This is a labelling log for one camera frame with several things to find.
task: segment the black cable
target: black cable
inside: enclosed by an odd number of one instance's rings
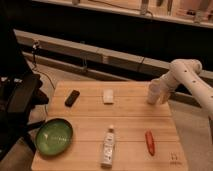
[[[31,70],[35,71],[35,72],[38,72],[38,73],[43,74],[44,76],[46,76],[48,78],[48,80],[50,81],[50,84],[51,84],[52,88],[55,90],[55,86],[54,86],[51,78],[47,74],[45,74],[44,72],[41,72],[41,71],[39,71],[39,70],[36,69],[37,68],[36,52],[37,52],[38,49],[39,49],[39,42],[36,41],[33,44],[33,50],[32,50],[33,61],[32,61],[32,64],[33,64],[34,67]]]
[[[137,72],[140,72],[141,67],[143,65],[144,60],[146,59],[146,57],[143,57],[142,61],[139,63],[138,68],[137,68]]]
[[[137,10],[137,11],[139,11],[139,9],[136,9],[136,8],[122,7],[120,5],[115,5],[115,4],[111,4],[111,3],[103,2],[103,1],[99,1],[99,0],[88,0],[88,1],[96,2],[96,3],[101,3],[101,4],[106,4],[106,5],[109,5],[109,6],[112,6],[112,7],[117,7],[117,8],[122,8],[122,9]]]
[[[32,70],[35,71],[35,72],[38,72],[38,73],[40,73],[40,74],[43,74],[44,76],[46,76],[47,79],[50,81],[50,84],[51,84],[52,88],[55,90],[55,86],[54,86],[54,84],[53,84],[51,78],[50,78],[47,74],[45,74],[44,72],[41,72],[41,71],[37,70],[36,68],[34,68],[34,69],[32,69]]]
[[[32,54],[33,54],[33,61],[32,64],[34,65],[34,68],[37,67],[37,63],[36,63],[36,52],[39,49],[39,42],[35,41],[33,44],[33,49],[32,49]]]

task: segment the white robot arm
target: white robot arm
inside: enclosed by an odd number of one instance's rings
[[[198,74],[202,70],[202,64],[193,59],[176,59],[170,64],[170,71],[159,79],[154,79],[149,85],[147,102],[155,104],[168,100],[170,92],[173,92],[179,84],[183,84],[198,103],[206,109],[213,118],[213,88],[200,79]]]

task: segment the wooden table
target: wooden table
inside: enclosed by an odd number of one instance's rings
[[[113,124],[116,147],[113,167],[116,171],[188,170],[168,104],[146,103],[147,82],[59,82],[47,120],[64,118],[74,129],[73,143],[62,154],[44,157],[35,154],[33,171],[99,171],[103,139]],[[73,90],[80,96],[71,108],[64,101]],[[104,89],[113,89],[114,104],[103,104]],[[148,153],[145,132],[151,130],[156,153]]]

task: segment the shelf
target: shelf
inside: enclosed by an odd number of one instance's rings
[[[190,19],[183,19],[180,16],[177,15],[178,7],[179,7],[179,0],[175,0],[172,8],[171,15],[167,15],[166,6],[167,1],[164,1],[161,7],[156,7],[154,2],[156,1],[150,1],[149,4],[149,11],[153,14],[147,14],[147,15],[140,15],[140,0],[97,0],[100,2],[92,2],[90,0],[81,0],[81,3],[79,5],[73,5],[72,0],[33,0],[37,2],[43,2],[43,3],[50,3],[50,4],[56,4],[56,5],[64,5],[64,6],[72,6],[76,8],[82,8],[82,9],[89,9],[89,10],[95,10],[95,11],[102,11],[102,12],[109,12],[109,13],[116,13],[116,14],[122,14],[122,15],[128,15],[133,17],[140,17],[140,18],[147,18],[147,19],[153,19],[158,21],[166,21],[166,22],[172,22],[172,23],[178,23],[178,24],[185,24],[185,25],[191,25],[195,27],[204,27],[204,28],[213,28],[213,23],[210,22],[201,22],[201,23],[194,23],[193,20]]]

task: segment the red sausage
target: red sausage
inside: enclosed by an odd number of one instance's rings
[[[147,144],[147,148],[149,150],[149,153],[154,156],[155,154],[155,144],[154,144],[154,139],[152,136],[152,132],[151,131],[147,131],[145,133],[145,137],[146,137],[146,144]]]

